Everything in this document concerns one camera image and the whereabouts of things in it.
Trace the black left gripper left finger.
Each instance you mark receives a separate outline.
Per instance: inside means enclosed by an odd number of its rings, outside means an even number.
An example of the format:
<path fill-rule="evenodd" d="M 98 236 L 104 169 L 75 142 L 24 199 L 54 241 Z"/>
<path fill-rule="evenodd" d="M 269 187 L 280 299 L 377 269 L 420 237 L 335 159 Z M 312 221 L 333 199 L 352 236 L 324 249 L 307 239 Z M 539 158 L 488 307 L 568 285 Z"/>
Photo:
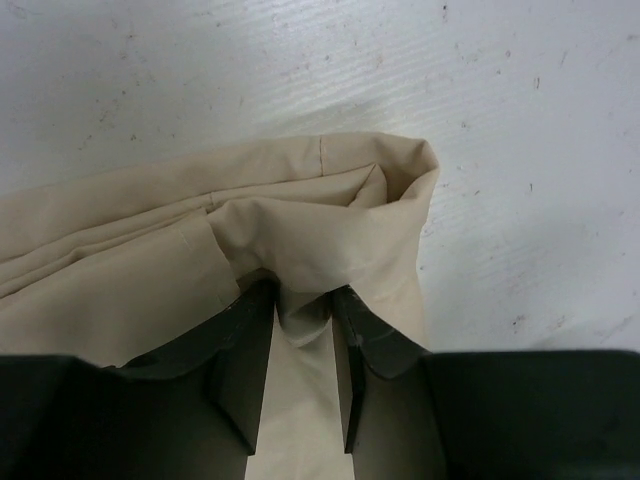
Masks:
<path fill-rule="evenodd" d="M 203 375 L 202 395 L 256 452 L 278 285 L 261 280 L 221 313 L 119 368 L 136 381 Z"/>

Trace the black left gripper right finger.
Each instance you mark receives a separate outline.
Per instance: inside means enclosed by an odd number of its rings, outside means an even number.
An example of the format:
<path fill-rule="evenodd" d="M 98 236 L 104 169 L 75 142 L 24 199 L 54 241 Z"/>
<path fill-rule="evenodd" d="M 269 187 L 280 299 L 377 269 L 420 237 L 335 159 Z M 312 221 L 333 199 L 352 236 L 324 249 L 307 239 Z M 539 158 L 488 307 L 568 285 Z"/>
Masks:
<path fill-rule="evenodd" d="M 344 451 L 355 448 L 366 375 L 393 381 L 428 351 L 374 314 L 349 287 L 329 293 Z"/>

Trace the beige trousers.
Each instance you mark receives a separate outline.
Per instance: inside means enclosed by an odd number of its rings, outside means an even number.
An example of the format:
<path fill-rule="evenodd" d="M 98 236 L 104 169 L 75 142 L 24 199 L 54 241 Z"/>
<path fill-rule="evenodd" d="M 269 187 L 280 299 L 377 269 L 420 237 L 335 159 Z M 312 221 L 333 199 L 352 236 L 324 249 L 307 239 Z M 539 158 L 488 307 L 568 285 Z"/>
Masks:
<path fill-rule="evenodd" d="M 329 293 L 351 287 L 414 342 L 439 166 L 429 144 L 266 140 L 1 199 L 5 479 L 350 479 Z M 197 372 L 119 368 L 278 285 L 256 452 Z"/>

